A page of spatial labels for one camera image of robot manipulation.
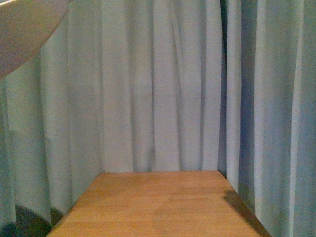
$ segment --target fabric backdrop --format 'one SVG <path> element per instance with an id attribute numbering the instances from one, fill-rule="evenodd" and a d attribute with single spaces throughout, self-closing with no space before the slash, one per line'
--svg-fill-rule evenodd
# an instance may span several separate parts
<path id="1" fill-rule="evenodd" d="M 45 236 L 100 172 L 220 170 L 316 236 L 313 0 L 76 0 L 0 84 L 0 235 Z"/>

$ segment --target light blue curtain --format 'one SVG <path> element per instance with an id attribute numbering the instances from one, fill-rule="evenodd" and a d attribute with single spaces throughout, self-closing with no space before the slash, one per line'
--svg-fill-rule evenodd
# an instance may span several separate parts
<path id="1" fill-rule="evenodd" d="M 71 2 L 0 82 L 0 235 L 45 236 L 100 172 L 203 169 L 272 236 L 316 236 L 315 9 Z"/>

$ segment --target wooden table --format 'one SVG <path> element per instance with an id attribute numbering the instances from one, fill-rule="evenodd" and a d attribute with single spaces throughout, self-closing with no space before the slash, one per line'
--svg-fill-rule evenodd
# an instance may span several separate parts
<path id="1" fill-rule="evenodd" d="M 102 173 L 49 237 L 269 237 L 218 171 Z"/>

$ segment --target curtain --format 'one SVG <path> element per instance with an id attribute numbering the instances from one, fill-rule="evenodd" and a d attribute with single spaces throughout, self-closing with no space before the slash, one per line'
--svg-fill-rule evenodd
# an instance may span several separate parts
<path id="1" fill-rule="evenodd" d="M 220 170 L 316 236 L 313 0 L 76 0 L 0 82 L 0 236 L 45 236 L 100 172 Z"/>

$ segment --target white lamp shade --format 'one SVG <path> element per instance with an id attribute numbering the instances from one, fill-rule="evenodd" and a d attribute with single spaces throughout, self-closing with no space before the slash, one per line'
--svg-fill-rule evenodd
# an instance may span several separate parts
<path id="1" fill-rule="evenodd" d="M 68 9 L 68 0 L 0 3 L 0 79 L 33 57 Z"/>

